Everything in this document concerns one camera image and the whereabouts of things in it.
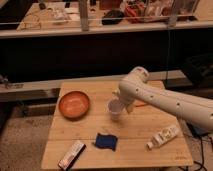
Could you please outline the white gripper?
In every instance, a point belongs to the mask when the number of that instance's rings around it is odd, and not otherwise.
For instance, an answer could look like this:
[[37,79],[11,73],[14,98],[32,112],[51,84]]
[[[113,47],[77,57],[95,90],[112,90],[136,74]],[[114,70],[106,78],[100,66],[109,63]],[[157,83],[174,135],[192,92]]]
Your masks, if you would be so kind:
[[112,94],[124,105],[128,114],[134,110],[134,99],[128,93],[125,93],[124,91],[113,91]]

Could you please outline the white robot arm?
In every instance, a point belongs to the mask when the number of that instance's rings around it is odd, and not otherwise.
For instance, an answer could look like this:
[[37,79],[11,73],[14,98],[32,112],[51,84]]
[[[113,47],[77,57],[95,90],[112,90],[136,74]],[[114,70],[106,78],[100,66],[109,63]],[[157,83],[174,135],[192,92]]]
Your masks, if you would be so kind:
[[114,94],[128,113],[133,111],[133,102],[139,100],[213,132],[213,100],[156,88],[147,84],[148,79],[148,71],[137,66],[119,82]]

